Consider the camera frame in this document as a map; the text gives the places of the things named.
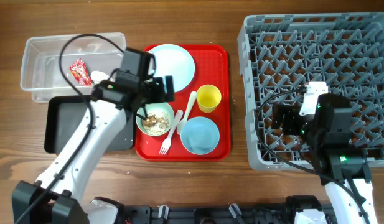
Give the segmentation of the green bowl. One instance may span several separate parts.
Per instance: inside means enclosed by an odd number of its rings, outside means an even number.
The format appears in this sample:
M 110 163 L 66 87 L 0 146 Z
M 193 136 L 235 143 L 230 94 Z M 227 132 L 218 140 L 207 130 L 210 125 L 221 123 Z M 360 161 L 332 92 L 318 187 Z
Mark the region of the green bowl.
M 148 104 L 136 112 L 136 125 L 148 136 L 167 133 L 174 121 L 174 110 L 168 103 Z

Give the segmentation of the food scraps with rice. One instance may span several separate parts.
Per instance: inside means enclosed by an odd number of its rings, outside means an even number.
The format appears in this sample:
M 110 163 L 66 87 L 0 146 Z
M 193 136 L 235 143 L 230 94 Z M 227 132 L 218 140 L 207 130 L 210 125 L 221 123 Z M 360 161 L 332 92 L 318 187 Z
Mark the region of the food scraps with rice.
M 148 111 L 148 119 L 141 120 L 143 129 L 148 135 L 160 136 L 171 128 L 171 117 L 162 109 Z

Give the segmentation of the small light blue bowl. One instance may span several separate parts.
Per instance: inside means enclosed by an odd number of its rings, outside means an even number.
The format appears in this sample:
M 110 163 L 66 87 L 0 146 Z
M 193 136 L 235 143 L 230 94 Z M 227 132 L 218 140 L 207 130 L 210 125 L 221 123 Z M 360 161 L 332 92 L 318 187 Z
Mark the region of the small light blue bowl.
M 211 153 L 219 145 L 220 131 L 211 119 L 198 116 L 186 122 L 180 139 L 187 151 L 202 156 Z

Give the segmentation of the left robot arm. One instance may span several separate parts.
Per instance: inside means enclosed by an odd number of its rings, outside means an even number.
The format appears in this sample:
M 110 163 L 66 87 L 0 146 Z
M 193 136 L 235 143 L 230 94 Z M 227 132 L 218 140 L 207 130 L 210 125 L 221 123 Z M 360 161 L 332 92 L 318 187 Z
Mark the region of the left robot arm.
M 95 85 L 87 110 L 56 160 L 33 183 L 21 181 L 12 193 L 15 223 L 122 223 L 124 205 L 82 198 L 90 176 L 113 138 L 126 126 L 127 112 L 146 104 L 174 101 L 171 76 L 118 72 Z

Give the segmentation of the white plastic fork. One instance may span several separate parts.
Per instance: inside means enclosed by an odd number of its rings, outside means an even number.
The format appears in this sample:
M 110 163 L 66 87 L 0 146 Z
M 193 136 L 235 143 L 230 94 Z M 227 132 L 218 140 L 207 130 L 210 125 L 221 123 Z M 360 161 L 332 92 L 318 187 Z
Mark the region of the white plastic fork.
M 179 123 L 179 121 L 181 120 L 182 118 L 182 115 L 183 115 L 183 111 L 182 110 L 177 110 L 176 112 L 176 115 L 174 117 L 174 122 L 169 130 L 169 133 L 167 135 L 167 137 L 165 138 L 165 140 L 162 142 L 162 145 L 161 145 L 161 148 L 160 148 L 160 155 L 166 155 L 170 146 L 171 146 L 171 141 L 172 141 L 172 135 L 174 134 L 174 131 Z

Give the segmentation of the red snack wrapper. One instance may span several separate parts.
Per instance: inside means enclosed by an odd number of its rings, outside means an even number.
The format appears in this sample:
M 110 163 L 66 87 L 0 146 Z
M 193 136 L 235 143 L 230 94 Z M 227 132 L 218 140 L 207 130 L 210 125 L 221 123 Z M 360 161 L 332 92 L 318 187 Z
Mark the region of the red snack wrapper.
M 87 66 L 82 59 L 76 60 L 69 66 L 73 78 L 82 86 L 92 86 L 93 81 L 90 78 Z

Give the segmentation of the white napkin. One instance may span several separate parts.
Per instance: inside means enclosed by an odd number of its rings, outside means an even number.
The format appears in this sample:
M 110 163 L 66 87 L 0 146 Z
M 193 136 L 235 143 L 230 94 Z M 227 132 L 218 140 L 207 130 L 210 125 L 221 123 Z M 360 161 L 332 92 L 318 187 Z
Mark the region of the white napkin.
M 101 71 L 92 71 L 90 74 L 90 78 L 95 85 L 99 84 L 103 80 L 107 80 L 109 77 L 109 75 Z

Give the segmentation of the yellow plastic cup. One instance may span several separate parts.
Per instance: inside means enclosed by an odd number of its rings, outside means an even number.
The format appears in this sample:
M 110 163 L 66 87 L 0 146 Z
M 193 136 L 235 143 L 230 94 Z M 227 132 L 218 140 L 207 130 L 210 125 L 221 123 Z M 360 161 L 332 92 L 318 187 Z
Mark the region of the yellow plastic cup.
M 214 85 L 202 85 L 197 90 L 197 103 L 204 113 L 213 112 L 221 100 L 221 91 Z

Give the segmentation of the white plastic spoon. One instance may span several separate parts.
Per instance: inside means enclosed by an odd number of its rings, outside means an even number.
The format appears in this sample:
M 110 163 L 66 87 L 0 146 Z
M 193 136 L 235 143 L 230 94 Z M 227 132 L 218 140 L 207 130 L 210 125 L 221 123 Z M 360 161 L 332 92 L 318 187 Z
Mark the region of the white plastic spoon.
M 182 129 L 185 126 L 185 124 L 186 124 L 186 122 L 188 120 L 188 117 L 189 117 L 190 112 L 191 112 L 191 110 L 192 110 L 192 108 L 194 106 L 196 98 L 197 98 L 197 92 L 196 91 L 192 91 L 190 93 L 188 104 L 187 104 L 187 107 L 185 109 L 185 113 L 183 115 L 183 118 L 179 121 L 179 123 L 177 125 L 177 134 L 178 135 L 181 135 Z

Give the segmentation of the large light blue plate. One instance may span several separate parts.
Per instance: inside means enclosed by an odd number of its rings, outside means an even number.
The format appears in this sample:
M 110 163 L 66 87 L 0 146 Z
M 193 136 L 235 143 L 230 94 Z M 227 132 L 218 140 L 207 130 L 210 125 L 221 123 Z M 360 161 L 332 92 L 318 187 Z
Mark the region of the large light blue plate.
M 156 59 L 154 77 L 172 76 L 174 91 L 185 89 L 195 75 L 195 62 L 185 48 L 174 44 L 162 44 L 149 50 Z

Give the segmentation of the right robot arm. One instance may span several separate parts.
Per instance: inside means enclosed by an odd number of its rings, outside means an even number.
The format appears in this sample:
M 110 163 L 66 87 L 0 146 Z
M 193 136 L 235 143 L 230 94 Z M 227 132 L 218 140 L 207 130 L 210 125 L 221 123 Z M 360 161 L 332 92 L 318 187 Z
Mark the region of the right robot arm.
M 314 114 L 305 118 L 297 106 L 273 105 L 272 129 L 300 136 L 325 187 L 338 223 L 376 223 L 372 175 L 367 154 L 351 142 L 352 107 L 348 98 L 319 95 Z

